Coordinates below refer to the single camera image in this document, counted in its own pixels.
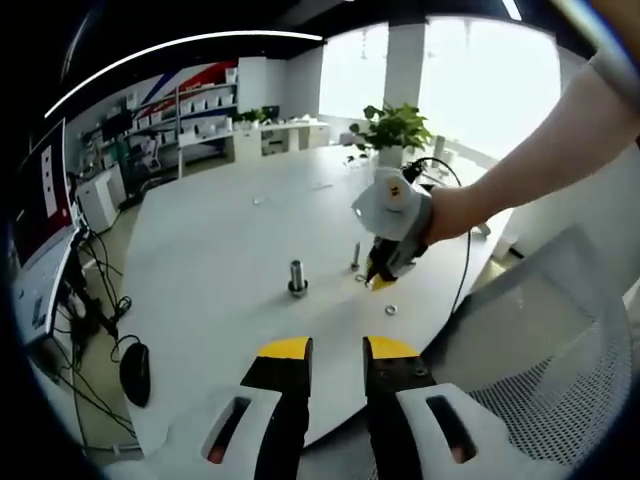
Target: computer mouse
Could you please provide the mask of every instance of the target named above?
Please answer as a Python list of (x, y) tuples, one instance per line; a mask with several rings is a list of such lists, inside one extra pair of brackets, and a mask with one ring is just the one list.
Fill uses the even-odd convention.
[(149, 372), (149, 347), (134, 343), (124, 352), (120, 360), (120, 383), (129, 401), (145, 407), (151, 393)]

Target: green leaves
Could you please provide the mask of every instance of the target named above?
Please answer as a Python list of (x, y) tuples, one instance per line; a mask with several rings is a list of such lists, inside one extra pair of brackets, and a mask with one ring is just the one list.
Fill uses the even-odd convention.
[(386, 147), (400, 146), (402, 148), (415, 147), (424, 150), (426, 141), (431, 133), (424, 126), (427, 120), (419, 114), (418, 107), (407, 103), (399, 108), (384, 105), (382, 110), (372, 105), (363, 109), (365, 118), (369, 121), (369, 131), (361, 132), (360, 125), (352, 124), (349, 130), (361, 137), (364, 144), (356, 144), (361, 152), (369, 148), (382, 150)]

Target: monitor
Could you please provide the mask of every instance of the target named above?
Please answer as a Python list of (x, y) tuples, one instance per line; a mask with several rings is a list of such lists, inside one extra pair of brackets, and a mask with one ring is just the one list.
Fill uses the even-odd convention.
[(50, 239), (73, 223), (65, 180), (64, 120), (23, 160), (14, 185), (12, 237), (24, 268), (47, 248)]

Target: potted plant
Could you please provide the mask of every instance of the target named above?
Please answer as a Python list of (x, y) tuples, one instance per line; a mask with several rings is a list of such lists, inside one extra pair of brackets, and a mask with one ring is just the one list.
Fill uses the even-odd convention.
[(419, 114), (417, 107), (407, 103), (399, 108), (385, 105), (382, 109), (369, 105), (363, 111), (369, 121), (368, 131), (360, 131), (357, 123), (352, 124), (349, 130), (359, 139), (355, 146), (362, 152), (360, 157), (366, 157), (369, 151), (374, 150), (378, 152), (380, 166), (400, 168), (405, 149), (424, 150), (431, 137), (424, 126), (426, 117)]

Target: white pillar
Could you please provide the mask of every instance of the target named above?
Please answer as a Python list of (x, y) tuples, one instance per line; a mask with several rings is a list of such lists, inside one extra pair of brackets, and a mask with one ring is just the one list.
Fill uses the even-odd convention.
[(405, 102), (418, 105), (424, 34), (424, 22), (389, 27), (387, 75), (384, 86), (386, 104), (394, 107), (399, 107)]

